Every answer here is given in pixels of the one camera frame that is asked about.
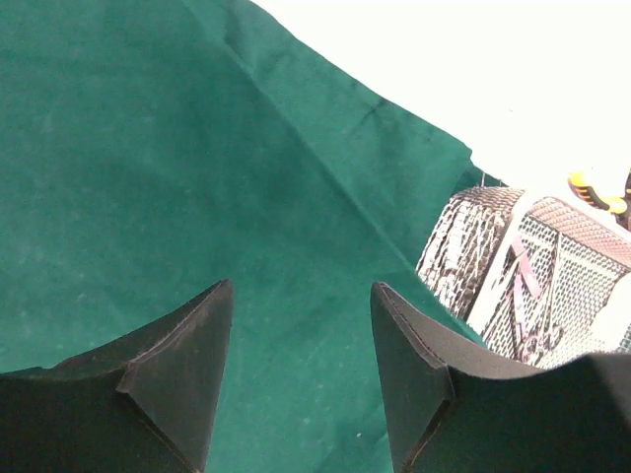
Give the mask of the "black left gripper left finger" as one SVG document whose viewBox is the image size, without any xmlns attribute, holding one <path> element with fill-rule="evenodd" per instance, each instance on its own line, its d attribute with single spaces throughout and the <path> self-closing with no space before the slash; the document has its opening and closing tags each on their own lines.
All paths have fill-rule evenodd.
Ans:
<svg viewBox="0 0 631 473">
<path fill-rule="evenodd" d="M 1 377 L 5 472 L 201 472 L 227 360 L 234 288 L 50 368 Z"/>
</svg>

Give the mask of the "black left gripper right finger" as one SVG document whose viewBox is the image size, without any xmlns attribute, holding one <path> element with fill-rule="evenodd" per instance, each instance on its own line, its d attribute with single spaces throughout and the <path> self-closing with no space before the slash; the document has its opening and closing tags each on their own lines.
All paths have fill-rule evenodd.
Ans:
<svg viewBox="0 0 631 473">
<path fill-rule="evenodd" d="M 371 317 L 395 471 L 629 470 L 628 355 L 540 370 L 469 341 L 383 283 Z"/>
</svg>

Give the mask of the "dark green surgical cloth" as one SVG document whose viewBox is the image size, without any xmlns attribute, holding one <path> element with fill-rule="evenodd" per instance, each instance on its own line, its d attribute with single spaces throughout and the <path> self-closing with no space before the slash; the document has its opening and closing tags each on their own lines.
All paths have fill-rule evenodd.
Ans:
<svg viewBox="0 0 631 473">
<path fill-rule="evenodd" d="M 247 1 L 1 5 L 1 368 L 50 366 L 229 279 L 208 468 L 387 472 L 370 290 L 480 179 L 456 138 Z"/>
</svg>

